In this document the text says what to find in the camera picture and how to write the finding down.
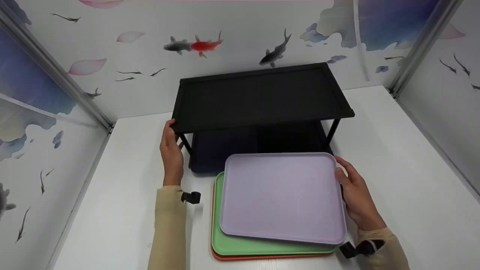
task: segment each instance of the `person's right hand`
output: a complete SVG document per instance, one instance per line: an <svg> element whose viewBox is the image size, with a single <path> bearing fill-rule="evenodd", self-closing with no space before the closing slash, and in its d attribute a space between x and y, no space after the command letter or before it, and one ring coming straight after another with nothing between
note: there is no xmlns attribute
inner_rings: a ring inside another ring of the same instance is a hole
<svg viewBox="0 0 480 270"><path fill-rule="evenodd" d="M162 141L160 142L160 154L162 155L165 176L163 185L180 185L183 177L183 154L181 148L183 143L177 145L175 132L170 127L175 119L170 119L163 128Z"/></svg>
<svg viewBox="0 0 480 270"><path fill-rule="evenodd" d="M343 199L347 205L347 213L362 231L372 231L387 227L382 216L377 211L368 191L367 184L357 170L341 157L335 157L348 173L342 168L335 170L335 177L343 187Z"/></svg>

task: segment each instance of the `shelf top tray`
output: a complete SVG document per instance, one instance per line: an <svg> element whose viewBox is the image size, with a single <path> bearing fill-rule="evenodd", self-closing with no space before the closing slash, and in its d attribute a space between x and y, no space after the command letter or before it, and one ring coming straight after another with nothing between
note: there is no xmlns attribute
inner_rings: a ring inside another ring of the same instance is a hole
<svg viewBox="0 0 480 270"><path fill-rule="evenodd" d="M355 116L327 63L180 80L176 133Z"/></svg>

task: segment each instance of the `red koi fish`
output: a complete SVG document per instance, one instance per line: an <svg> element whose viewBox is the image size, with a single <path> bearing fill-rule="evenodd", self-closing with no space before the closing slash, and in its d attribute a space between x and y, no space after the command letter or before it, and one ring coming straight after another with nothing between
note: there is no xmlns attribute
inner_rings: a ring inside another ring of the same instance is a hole
<svg viewBox="0 0 480 270"><path fill-rule="evenodd" d="M198 52L198 55L200 57L205 57L207 58L205 55L204 55L204 51L208 51L208 50L215 50L215 47L217 47L219 44L222 43L222 39L220 39L220 35L222 34L222 31L220 31L220 33L218 33L218 41L215 41L213 42L212 40L209 40L209 41L200 41L200 39L198 38L198 36L195 36L195 40L196 42L190 44L190 49L192 50L196 50Z"/></svg>

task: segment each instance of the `purple tray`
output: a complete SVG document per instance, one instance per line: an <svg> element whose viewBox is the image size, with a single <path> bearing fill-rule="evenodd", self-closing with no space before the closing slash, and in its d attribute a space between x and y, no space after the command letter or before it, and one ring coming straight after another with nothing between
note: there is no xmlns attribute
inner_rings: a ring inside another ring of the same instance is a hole
<svg viewBox="0 0 480 270"><path fill-rule="evenodd" d="M347 228L328 153L238 154L227 159L225 234L338 245Z"/></svg>

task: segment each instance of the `black strap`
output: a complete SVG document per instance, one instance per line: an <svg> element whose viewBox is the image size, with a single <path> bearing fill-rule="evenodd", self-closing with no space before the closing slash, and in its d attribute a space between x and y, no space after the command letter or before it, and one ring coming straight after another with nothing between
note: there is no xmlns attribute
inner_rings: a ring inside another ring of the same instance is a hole
<svg viewBox="0 0 480 270"><path fill-rule="evenodd" d="M183 192L183 194L181 195L181 201L182 202L187 201L191 204L199 204L201 196L202 194L196 191L193 191L192 193Z"/></svg>
<svg viewBox="0 0 480 270"><path fill-rule="evenodd" d="M382 246L385 245L384 240L365 240L362 241L357 247L353 247L350 242L340 246L340 251L345 258L350 259L357 255L372 255L375 254Z"/></svg>

